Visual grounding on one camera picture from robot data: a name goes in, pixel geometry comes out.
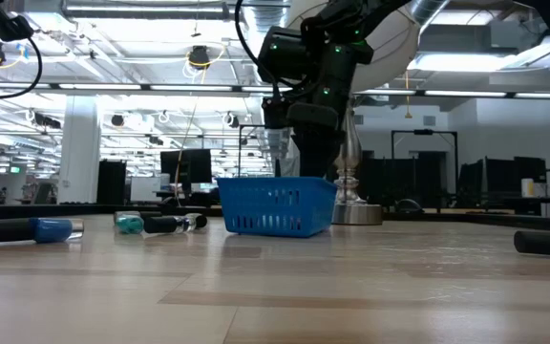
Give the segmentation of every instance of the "table surface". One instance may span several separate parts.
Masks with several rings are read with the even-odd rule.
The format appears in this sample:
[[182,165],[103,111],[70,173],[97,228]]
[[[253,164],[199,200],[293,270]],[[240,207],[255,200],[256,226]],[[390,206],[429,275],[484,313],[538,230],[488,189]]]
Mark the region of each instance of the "table surface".
[[310,239],[118,235],[0,246],[0,343],[550,343],[550,258],[514,229],[389,222]]

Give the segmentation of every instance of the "blue plastic basket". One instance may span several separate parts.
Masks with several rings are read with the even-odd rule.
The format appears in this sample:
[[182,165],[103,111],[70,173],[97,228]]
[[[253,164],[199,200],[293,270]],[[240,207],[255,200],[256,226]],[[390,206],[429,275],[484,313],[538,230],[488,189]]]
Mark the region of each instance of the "blue plastic basket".
[[229,232],[307,238],[330,227],[336,186],[320,178],[218,179]]

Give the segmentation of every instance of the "silver lamp base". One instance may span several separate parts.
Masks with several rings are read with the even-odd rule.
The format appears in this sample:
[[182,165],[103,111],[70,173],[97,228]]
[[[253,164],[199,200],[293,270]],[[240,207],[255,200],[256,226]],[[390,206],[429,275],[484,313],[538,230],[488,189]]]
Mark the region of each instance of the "silver lamp base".
[[334,225],[380,226],[383,224],[381,205],[337,204],[332,216]]

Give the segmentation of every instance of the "computer monitor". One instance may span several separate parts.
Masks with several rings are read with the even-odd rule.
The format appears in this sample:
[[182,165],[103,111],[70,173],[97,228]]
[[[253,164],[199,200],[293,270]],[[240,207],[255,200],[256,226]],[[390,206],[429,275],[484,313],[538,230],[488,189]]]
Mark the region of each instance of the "computer monitor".
[[483,190],[483,160],[463,164],[457,183],[458,193],[480,195]]
[[488,192],[521,193],[521,178],[516,161],[485,158]]
[[[160,152],[160,172],[176,178],[180,151]],[[211,183],[211,151],[209,149],[189,149],[181,152],[179,183]]]
[[515,157],[521,179],[533,179],[534,183],[546,183],[546,160]]

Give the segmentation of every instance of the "white column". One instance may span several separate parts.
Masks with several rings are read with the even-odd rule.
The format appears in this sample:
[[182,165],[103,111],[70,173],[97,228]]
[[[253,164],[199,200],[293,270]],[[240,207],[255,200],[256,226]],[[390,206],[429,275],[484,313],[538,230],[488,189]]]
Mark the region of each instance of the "white column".
[[96,202],[101,115],[96,97],[67,96],[58,202]]

